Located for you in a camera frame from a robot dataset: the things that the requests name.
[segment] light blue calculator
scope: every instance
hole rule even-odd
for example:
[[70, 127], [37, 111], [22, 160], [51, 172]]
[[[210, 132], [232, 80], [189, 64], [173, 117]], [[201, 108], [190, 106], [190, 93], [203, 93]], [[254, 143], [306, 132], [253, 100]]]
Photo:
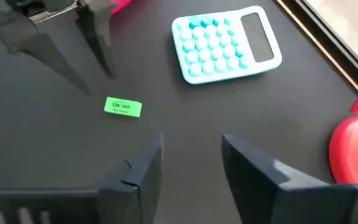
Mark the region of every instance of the light blue calculator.
[[[251, 14], [258, 19], [244, 24], [242, 18]], [[181, 72], [191, 84], [255, 75], [282, 62], [272, 27], [259, 6], [179, 17], [172, 23], [172, 34]], [[261, 47], [268, 48], [270, 58], [255, 56]]]

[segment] green eraser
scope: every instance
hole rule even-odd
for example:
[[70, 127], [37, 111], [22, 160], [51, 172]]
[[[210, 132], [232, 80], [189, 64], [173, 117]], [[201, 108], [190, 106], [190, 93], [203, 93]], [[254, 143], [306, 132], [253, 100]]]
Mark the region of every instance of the green eraser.
[[107, 97], [104, 112], [140, 118], [142, 103]]

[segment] calculator screen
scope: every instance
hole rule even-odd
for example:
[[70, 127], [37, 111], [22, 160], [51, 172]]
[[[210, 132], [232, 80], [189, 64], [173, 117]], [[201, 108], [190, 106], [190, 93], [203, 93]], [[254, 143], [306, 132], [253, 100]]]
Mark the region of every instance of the calculator screen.
[[264, 28], [258, 14], [252, 13], [241, 18], [242, 26], [247, 34], [252, 55], [256, 62], [263, 62], [273, 58], [273, 52], [267, 40]]

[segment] black mat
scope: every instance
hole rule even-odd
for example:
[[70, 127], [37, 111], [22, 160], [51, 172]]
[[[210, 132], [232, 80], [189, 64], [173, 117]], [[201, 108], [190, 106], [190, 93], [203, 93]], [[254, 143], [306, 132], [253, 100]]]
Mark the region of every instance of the black mat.
[[[357, 95], [274, 1], [136, 1], [112, 21], [114, 80], [76, 28], [74, 12], [39, 26], [93, 98], [0, 45], [0, 189], [92, 185], [160, 133], [165, 164], [156, 223], [240, 223], [223, 172], [222, 133], [332, 181], [328, 140]], [[170, 32], [174, 18], [255, 4], [270, 19], [281, 66], [249, 78], [187, 84]], [[106, 96], [141, 101], [141, 118], [104, 113]]]

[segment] table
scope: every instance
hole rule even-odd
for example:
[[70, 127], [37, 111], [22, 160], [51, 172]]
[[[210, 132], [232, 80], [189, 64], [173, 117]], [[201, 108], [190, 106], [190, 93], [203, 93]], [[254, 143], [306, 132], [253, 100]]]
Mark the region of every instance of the table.
[[[172, 20], [252, 5], [270, 19], [281, 66], [254, 77], [187, 84]], [[69, 12], [39, 29], [86, 80], [92, 98], [0, 45], [0, 189], [92, 186], [158, 134], [164, 134], [165, 161], [156, 223], [240, 223], [223, 171], [223, 133], [333, 182], [328, 141], [350, 116], [357, 92], [273, 1], [138, 0], [111, 21], [115, 79], [103, 73], [75, 19]], [[106, 114], [107, 96], [142, 102], [141, 118]]]

